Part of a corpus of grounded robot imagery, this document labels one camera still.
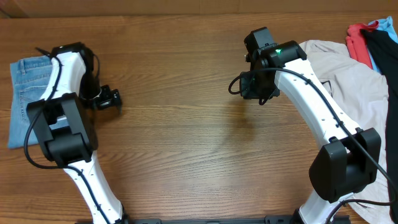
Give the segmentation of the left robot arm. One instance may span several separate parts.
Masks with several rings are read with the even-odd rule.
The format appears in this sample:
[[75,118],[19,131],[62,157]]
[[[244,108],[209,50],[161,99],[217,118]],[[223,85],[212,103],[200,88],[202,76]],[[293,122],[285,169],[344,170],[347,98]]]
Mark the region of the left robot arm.
[[74,181],[92,216],[93,223],[128,223],[124,206],[113,194],[101,170],[98,137],[87,110],[121,109],[117,89],[101,85],[98,56],[81,42],[41,50],[49,57],[52,73],[40,99],[27,104],[30,125],[51,165],[34,162],[24,142],[24,154],[35,167],[62,169]]

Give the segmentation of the light blue denim jeans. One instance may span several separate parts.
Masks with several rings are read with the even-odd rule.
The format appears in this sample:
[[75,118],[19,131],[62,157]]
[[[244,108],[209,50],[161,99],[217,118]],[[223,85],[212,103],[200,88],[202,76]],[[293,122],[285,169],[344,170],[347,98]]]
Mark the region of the light blue denim jeans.
[[40,99],[49,84],[52,62],[46,56],[23,58],[10,64],[13,96],[9,123],[9,149],[20,148],[30,121],[27,105]]

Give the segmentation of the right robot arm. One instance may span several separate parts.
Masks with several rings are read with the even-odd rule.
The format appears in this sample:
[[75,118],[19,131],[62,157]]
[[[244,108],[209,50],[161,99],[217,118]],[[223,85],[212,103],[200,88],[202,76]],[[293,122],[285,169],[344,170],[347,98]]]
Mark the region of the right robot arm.
[[343,44],[244,41],[248,72],[238,93],[260,104],[284,92],[311,129],[318,155],[309,169],[313,192],[289,216],[291,223],[347,223],[344,204],[358,214],[383,205],[378,184],[385,160],[386,80],[348,54]]

